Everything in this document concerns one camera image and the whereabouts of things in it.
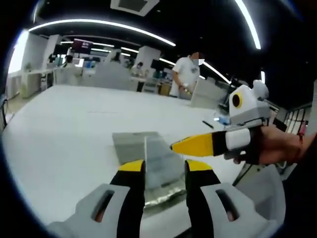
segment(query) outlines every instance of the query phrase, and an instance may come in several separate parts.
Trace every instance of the white tabletop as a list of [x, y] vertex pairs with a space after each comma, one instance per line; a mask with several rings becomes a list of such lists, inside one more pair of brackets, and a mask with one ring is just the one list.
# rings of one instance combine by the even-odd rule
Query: white tabletop
[[[64, 221], [79, 200], [116, 174], [113, 132], [158, 131], [168, 143], [210, 132], [202, 120], [214, 111], [188, 104], [146, 93], [54, 86], [23, 107], [4, 130], [6, 159], [39, 219], [45, 225]], [[232, 183], [242, 168], [222, 156], [195, 159], [210, 164], [222, 182]], [[143, 219], [141, 237], [175, 237], [190, 226], [184, 201]]]

